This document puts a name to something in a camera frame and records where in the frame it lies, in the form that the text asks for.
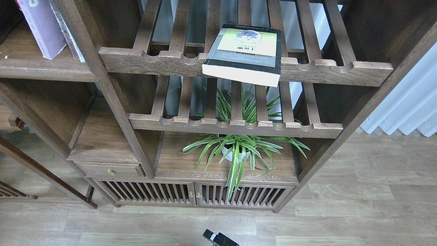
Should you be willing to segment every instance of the black device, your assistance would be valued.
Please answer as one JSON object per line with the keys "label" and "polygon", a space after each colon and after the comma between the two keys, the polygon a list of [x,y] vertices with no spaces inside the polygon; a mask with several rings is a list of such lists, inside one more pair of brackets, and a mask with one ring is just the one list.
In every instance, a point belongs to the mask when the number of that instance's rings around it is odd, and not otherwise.
{"label": "black device", "polygon": [[238,243],[232,241],[229,237],[223,235],[221,232],[215,234],[206,229],[203,237],[213,243],[214,246],[239,246]]}

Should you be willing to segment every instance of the spider plant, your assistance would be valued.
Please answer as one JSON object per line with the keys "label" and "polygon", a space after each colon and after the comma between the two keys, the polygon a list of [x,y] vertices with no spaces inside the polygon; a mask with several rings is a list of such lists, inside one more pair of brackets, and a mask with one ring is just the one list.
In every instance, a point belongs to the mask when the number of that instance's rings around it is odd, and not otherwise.
{"label": "spider plant", "polygon": [[[252,86],[248,90],[246,94],[241,91],[242,98],[242,116],[243,119],[248,123],[254,123],[257,120],[257,106],[256,100],[252,99],[249,101],[249,92],[251,91]],[[270,87],[267,87],[266,94],[269,92]],[[223,93],[217,89],[217,106],[216,110],[219,113],[221,121],[229,121],[231,119],[231,105],[226,101]],[[277,105],[280,97],[277,96],[273,100],[267,102],[267,110],[270,111]],[[274,112],[268,114],[268,117],[280,117],[280,112]],[[267,170],[268,172],[262,175],[268,175],[274,169],[274,160],[272,156],[272,152],[280,154],[280,149],[283,147],[268,142],[270,140],[282,141],[286,143],[290,143],[294,145],[306,158],[306,155],[302,148],[309,150],[307,146],[303,143],[297,141],[293,137],[266,137],[266,136],[249,136],[249,135],[220,135],[220,134],[201,134],[202,136],[207,136],[205,139],[196,141],[192,144],[187,145],[183,148],[183,152],[181,154],[189,154],[199,147],[204,145],[203,151],[200,154],[199,160],[197,162],[197,166],[199,167],[205,155],[210,148],[212,148],[211,153],[209,153],[208,160],[205,165],[205,171],[209,166],[212,158],[218,155],[225,148],[226,145],[231,145],[228,150],[223,154],[222,159],[219,163],[221,163],[227,155],[232,153],[231,167],[228,174],[228,179],[226,185],[228,187],[227,200],[232,197],[232,193],[238,189],[239,183],[241,181],[241,177],[243,176],[244,166],[246,164],[246,159],[250,158],[250,169],[254,170],[255,168],[260,170]],[[242,155],[241,163],[239,162],[239,155]],[[271,166],[264,160],[261,156],[261,153],[265,153],[269,159]],[[262,166],[257,165],[256,160],[259,160]]]}

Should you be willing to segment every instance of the wooden cabinet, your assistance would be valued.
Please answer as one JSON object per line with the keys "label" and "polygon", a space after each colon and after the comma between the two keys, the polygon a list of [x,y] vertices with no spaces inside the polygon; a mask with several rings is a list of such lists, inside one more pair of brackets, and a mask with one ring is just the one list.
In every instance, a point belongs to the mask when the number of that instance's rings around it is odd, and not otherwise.
{"label": "wooden cabinet", "polygon": [[[437,41],[433,1],[425,6],[407,0],[292,1],[304,49],[282,50],[282,121],[267,118],[265,90],[257,86],[257,122],[246,123],[238,108],[230,121],[220,122],[216,78],[205,79],[205,118],[190,117],[190,104],[193,78],[205,77],[201,64],[226,1],[208,1],[205,40],[198,43],[186,42],[194,1],[179,0],[169,42],[153,41],[163,1],[148,0],[144,12],[136,0],[50,1],[60,9],[86,63],[72,59],[68,50],[52,61],[43,59],[21,23],[0,46],[1,55],[8,56],[0,57],[0,97],[114,204],[280,211]],[[322,49],[310,2],[323,5],[329,22],[331,35]],[[284,30],[287,18],[281,8],[290,5],[265,4],[269,25]],[[341,12],[337,4],[343,5]],[[240,24],[251,24],[250,5],[239,0],[235,6]],[[165,111],[170,76],[184,77],[175,116]],[[295,107],[288,81],[303,82]],[[231,84],[232,90],[241,90],[241,83]],[[241,104],[238,97],[231,100]],[[198,153],[178,154],[199,139],[196,133],[301,137],[311,151],[304,158],[286,146],[275,156],[271,174],[246,170],[241,190],[225,204],[220,193],[226,190],[227,164],[212,163],[204,171],[195,168]]]}

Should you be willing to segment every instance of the book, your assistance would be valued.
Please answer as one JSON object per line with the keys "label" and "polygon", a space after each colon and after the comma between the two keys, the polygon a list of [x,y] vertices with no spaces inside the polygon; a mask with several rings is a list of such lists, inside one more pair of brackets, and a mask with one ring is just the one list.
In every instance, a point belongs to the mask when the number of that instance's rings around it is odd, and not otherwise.
{"label": "book", "polygon": [[70,48],[71,54],[73,55],[74,59],[79,59],[80,62],[85,62],[85,59],[83,58],[82,53],[80,52],[79,48],[77,47],[76,41],[74,41],[73,36],[71,35],[70,30],[68,29],[67,25],[65,24],[64,18],[62,18],[61,12],[59,11],[58,7],[54,4],[51,4],[53,13],[56,16],[56,19],[59,23],[59,27],[61,28],[62,33],[64,34],[65,40],[67,41],[67,45]]}
{"label": "book", "polygon": [[202,73],[277,87],[281,42],[282,32],[277,29],[224,24],[202,64]]}
{"label": "book", "polygon": [[17,0],[42,56],[53,59],[67,45],[49,0]]}

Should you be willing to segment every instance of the cabinet door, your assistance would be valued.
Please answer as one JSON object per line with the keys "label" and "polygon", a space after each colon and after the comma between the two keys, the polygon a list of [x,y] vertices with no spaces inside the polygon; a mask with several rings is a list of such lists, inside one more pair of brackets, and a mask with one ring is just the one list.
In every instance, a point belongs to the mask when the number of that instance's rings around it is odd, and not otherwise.
{"label": "cabinet door", "polygon": [[294,186],[242,185],[227,201],[228,187],[224,187],[223,184],[195,183],[194,186],[198,206],[265,209],[275,209],[294,188]]}
{"label": "cabinet door", "polygon": [[98,181],[99,185],[117,201],[116,204],[127,205],[173,205],[195,206],[193,183],[174,182],[126,182]]}

